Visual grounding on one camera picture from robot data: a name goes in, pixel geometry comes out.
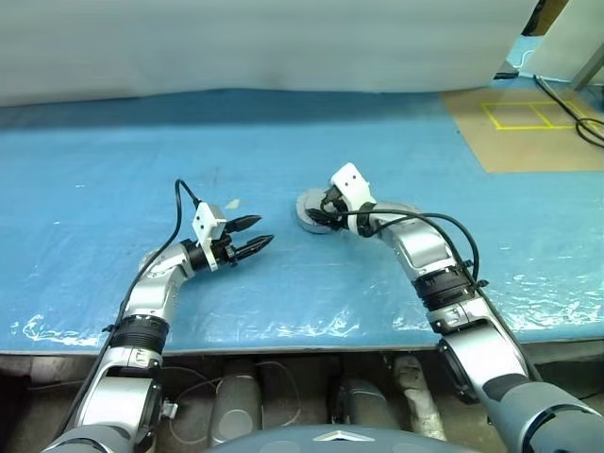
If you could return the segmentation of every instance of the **black power cord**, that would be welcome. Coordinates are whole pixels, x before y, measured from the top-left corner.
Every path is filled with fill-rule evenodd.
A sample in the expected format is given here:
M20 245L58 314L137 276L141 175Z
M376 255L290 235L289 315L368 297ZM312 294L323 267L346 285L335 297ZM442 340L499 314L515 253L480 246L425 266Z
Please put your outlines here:
M593 124L604 126L604 122L597 120L596 118L580 117L577 113L566 105L564 101L551 89L551 87L538 75L534 75L533 80L539 88L541 88L545 94L551 97L556 103L562 107L562 109L573 117L575 120L575 130L579 136L586 142L604 148L604 135L598 132Z
M445 214L439 214L439 213L420 214L417 212L412 212L410 210L346 210L346 211L342 211L342 212L326 212L326 214L330 214L330 215L336 216L336 217L347 216L347 215L370 215L370 214L395 214L395 215L402 216L398 219L394 219L393 221L387 222L387 223L379 226L374 232L372 232L372 236L375 235L377 232L380 232L383 228L388 227L389 225L393 225L395 223L403 222L403 221L409 220L409 219L418 219L418 220L421 220L422 222L425 222L426 224L430 225L431 227L433 227L436 231L438 231L438 233L445 240L446 244L449 246L449 249L451 250L451 254L453 255L453 258L458 263L458 265L461 267L465 276L470 281L470 284L472 285L474 291L476 291L480 295L480 297L482 297L484 299L485 303L487 304L487 307L489 307L489 310L491 310L491 312L493 313L493 316L495 317L497 322L501 325L501 327L504 329L506 334L510 337L510 339L512 340L512 342L514 343L514 345L516 346L516 348L522 355L522 358L524 359L525 364L527 365L528 372L529 372L530 376L532 377L532 379L538 380L538 381L543 380L543 378L541 377L541 374L539 373L539 370L537 370L534 363L530 360L529 355L525 351L524 347L520 344L520 342L518 342L518 339L516 338L516 336L514 335L512 330L508 327L505 320L501 317L501 314L499 314L499 311L497 310L497 308L495 307L495 305L493 304L491 299L489 299L487 294L484 291L482 291L483 282L477 281L477 278L478 278L477 266L475 265L475 268L474 268L475 272L473 274L470 274L467 266L465 265L463 259L461 258L459 250L457 249L457 247L455 246L455 244L453 243L453 241L451 240L449 235L446 233L446 231L443 229L442 226L440 226L439 224L437 224L436 222L431 220L430 217L446 220L447 222L451 222L453 225L458 227L461 230L461 232L463 233L463 235L467 238L468 242L470 243L470 246L472 248L472 252L474 255L474 260L479 262L479 253L478 253L478 247L476 245L476 242L474 241L474 238L472 237L472 235L470 234L468 229L465 226L463 226L463 224L460 221L458 221L457 219L455 219L453 217L445 215Z
M96 375L96 371L98 370L98 367L101 364L101 360L103 359L103 356L109 349L109 345L111 343L111 340L113 339L113 334L115 333L115 330L119 326L120 321L122 321L122 317L124 316L124 312L126 311L126 306L127 306L128 300L130 300L130 296L132 295L132 290L134 290L134 287L139 282L141 277L144 276L144 274L147 272L147 270L149 269L149 266L151 266L151 264L157 259L157 257L159 255L161 255L165 251L166 248L168 248L168 246L174 241L174 239L178 235L178 232L180 231L180 225L182 223L182 202L180 199L180 186L182 186L184 188L184 190L187 192L187 194L191 197L195 206L197 206L199 203L201 203L201 200L195 196L195 194L189 188L189 186L185 183L185 181L183 181L182 179L177 179L175 181L174 190L175 190L175 197L176 197L176 225L175 225L174 231L172 232L170 237L167 239L167 241L165 243L163 243L163 245L156 252L154 252L153 255L151 255L151 257L149 257L149 259L146 261L146 263L141 267L141 270L137 273L137 275L132 280L132 283L130 283L130 286L128 287L128 289L126 291L126 295L124 296L124 299L120 303L120 308L117 312L117 316L115 317L115 324L113 324L111 326L107 326L103 329L103 331L108 332L109 335L107 336L107 339L105 340L105 343L103 344L103 347L101 347L101 350L99 351L98 355L96 356L96 360L92 364L92 368L91 368L90 372L88 373L88 375L82 382L82 385L80 386L79 390L77 391L77 394L75 395L75 398L72 401L72 404L69 407L69 410L65 414L65 417L63 418L63 420L61 421L59 428L57 429L57 432L55 434L55 439L57 439L58 436L60 436L63 432L65 432L65 429L69 425L70 420L72 419L72 417L76 413L77 408L81 404L82 399L84 398L84 395L86 394L86 392L88 392L88 390L92 384L92 380L94 379L94 376Z

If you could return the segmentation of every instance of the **black ribbed joint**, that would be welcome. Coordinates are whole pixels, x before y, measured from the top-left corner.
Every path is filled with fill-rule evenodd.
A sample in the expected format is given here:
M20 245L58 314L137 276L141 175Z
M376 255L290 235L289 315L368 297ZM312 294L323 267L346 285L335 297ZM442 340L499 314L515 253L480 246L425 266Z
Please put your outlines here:
M413 286L430 311L474 298L474 288L459 266L450 266L419 277Z
M111 347L131 346L161 354L170 327L154 316L128 316L113 333Z

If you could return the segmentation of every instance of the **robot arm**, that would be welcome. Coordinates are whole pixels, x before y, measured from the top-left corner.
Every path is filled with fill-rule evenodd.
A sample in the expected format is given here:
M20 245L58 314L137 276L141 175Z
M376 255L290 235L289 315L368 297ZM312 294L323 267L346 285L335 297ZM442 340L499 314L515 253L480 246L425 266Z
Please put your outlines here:
M442 335L439 350L459 395L486 408L510 451L596 451L604 445L601 415L558 387L529 379L521 346L437 225L415 207L376 202L351 163L330 182L326 192L298 199L302 226L375 235L394 250L432 329Z
M176 194L179 219L179 192ZM235 247L230 233L251 227L260 217L248 215L228 222L218 207L194 201L196 241L172 243L143 259L141 268L146 270L113 328L109 346L104 348L77 409L75 427L44 452L146 452L154 445L160 417L174 416L176 405L162 398L159 369L180 286L204 269L235 265L273 239L271 235L260 236Z

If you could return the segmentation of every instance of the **floor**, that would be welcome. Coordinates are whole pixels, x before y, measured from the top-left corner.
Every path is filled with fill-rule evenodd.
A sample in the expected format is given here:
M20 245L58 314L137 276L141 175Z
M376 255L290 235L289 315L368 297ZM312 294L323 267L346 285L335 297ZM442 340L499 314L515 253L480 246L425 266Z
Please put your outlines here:
M481 406L466 406L453 394L443 373L438 356L431 352L417 353L422 362L428 386L432 391L441 413L448 440L466 445L478 451L503 452L503 444ZM256 357L269 362L260 367L259 376L264 403L264 423L274 427L290 419L296 412L297 401L284 372L272 361L279 361L291 371L301 395L301 409L297 424L321 424L327 421L326 395L331 379L340 373L367 378L386 394L402 428L410 429L410 418L406 402L397 390L388 368L389 356L378 353L323 354L303 356ZM577 396L588 396L585 401L599 411L604 411L604 394L601 376L604 361L553 362L540 366L546 380L558 383ZM40 386L40 379L53 373L62 375L64 381L77 380L83 376L89 358L31 358L0 357L3 375L30 374L32 386ZM199 381L199 377L186 367L203 373L208 378L220 376L223 359L219 357L171 358L166 363L163 380L166 393L172 398ZM33 453L40 451L52 438L59 420L66 411L76 392L76 385L62 385L50 389L28 391L18 403L19 415L10 416L14 422L11 435L4 451L11 453ZM10 400L19 399L14 386L3 386L2 396L5 410L10 410ZM191 392L180 401L180 410L171 433L168 423L159 429L157 452L189 453L206 448L203 439L210 419L212 388L205 386Z

